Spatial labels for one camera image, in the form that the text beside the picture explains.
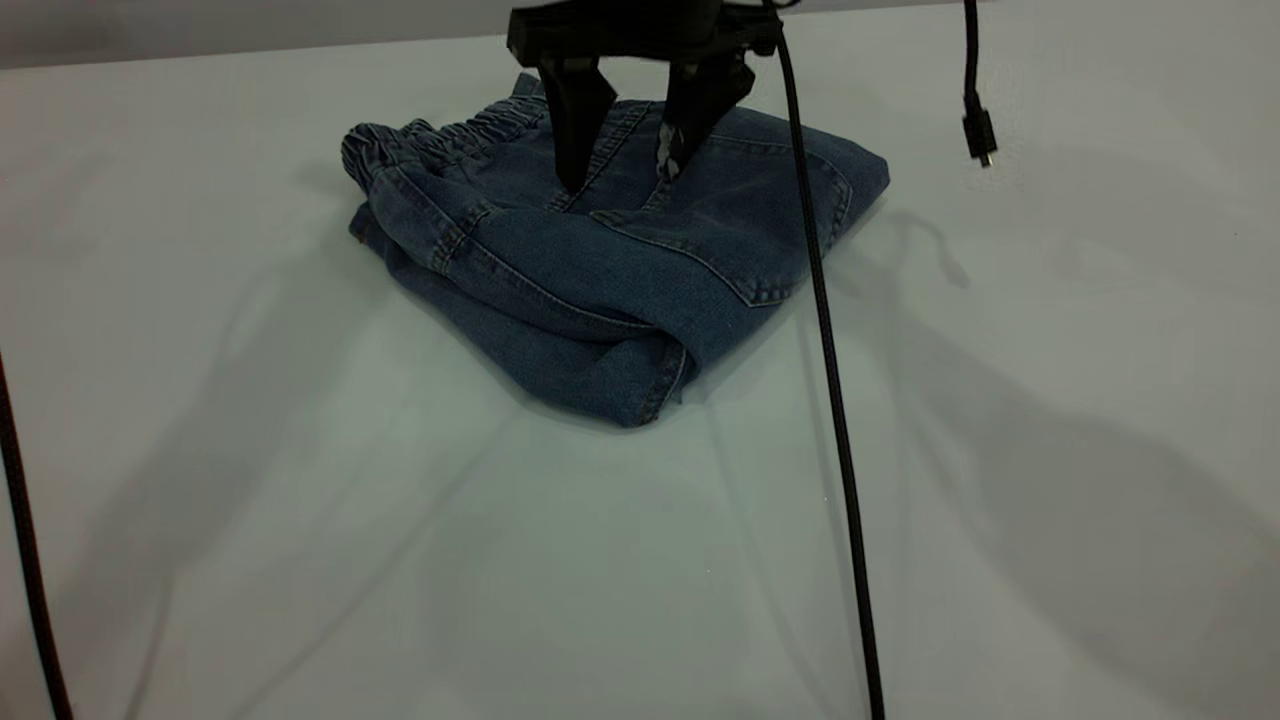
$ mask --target white table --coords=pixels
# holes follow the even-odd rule
[[[988,173],[959,6],[788,23],[805,120],[893,173],[828,261],[892,717],[1275,717],[1274,8],[987,5]],[[349,126],[515,72],[486,37],[0,73],[0,342],[79,717],[864,716],[809,295],[621,432],[347,237]],[[38,719],[0,518],[0,717]]]

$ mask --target black wire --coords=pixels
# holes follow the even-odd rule
[[[764,6],[776,10],[773,0]],[[884,720],[884,691],[881,687],[879,652],[876,650],[876,624],[872,620],[872,596],[867,582],[867,552],[863,547],[861,511],[858,506],[858,486],[854,477],[854,456],[849,450],[849,423],[845,419],[845,400],[840,389],[840,365],[836,363],[836,340],[831,331],[831,305],[827,300],[827,281],[822,272],[822,246],[818,243],[818,224],[814,220],[813,190],[809,187],[809,167],[805,159],[804,133],[800,124],[800,101],[796,97],[795,70],[787,40],[778,31],[778,58],[782,60],[782,81],[787,91],[787,114],[791,120],[791,149],[796,159],[796,179],[800,186],[800,205],[804,211],[804,234],[809,247],[809,270],[813,274],[813,295],[818,304],[818,334],[822,336],[822,356],[827,368],[827,392],[831,396],[831,416],[836,425],[836,454],[840,457],[840,479],[845,486],[845,515],[849,520],[849,548],[854,564],[854,591],[858,596],[858,623],[863,637],[863,661],[867,669],[867,693],[872,720]]]
[[[978,0],[964,0],[964,27],[968,54],[964,63],[965,102],[978,101]]]
[[[72,701],[67,694],[63,667],[58,662],[54,643],[54,625],[49,619],[45,598],[45,580],[40,571],[40,551],[36,548],[36,525],[31,518],[31,498],[27,495],[27,475],[22,468],[18,448],[18,429],[14,427],[13,405],[9,402],[9,382],[4,374],[4,356],[0,355],[0,454],[4,455],[4,475],[9,480],[9,505],[13,507],[13,528],[18,534],[18,555],[22,559],[22,578],[27,583],[27,610],[36,633],[36,650],[45,670],[45,687],[56,720],[72,720]]]

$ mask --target cable connector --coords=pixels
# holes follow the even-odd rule
[[[991,113],[977,99],[965,101],[964,135],[969,140],[969,156],[991,167],[991,154],[998,150],[996,129],[991,126]]]

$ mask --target jeans pocket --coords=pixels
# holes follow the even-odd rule
[[[712,136],[644,208],[596,210],[591,218],[696,260],[748,306],[776,305],[809,273],[792,163],[787,145]],[[813,154],[809,181],[826,252],[844,228],[851,188],[831,163]]]

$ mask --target blue denim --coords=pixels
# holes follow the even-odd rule
[[[664,181],[660,120],[660,102],[617,102],[575,193],[530,76],[465,123],[357,126],[342,158],[369,201],[351,232],[531,395],[643,425],[809,272],[786,122],[735,109]],[[808,128],[805,147],[826,252],[888,168]]]

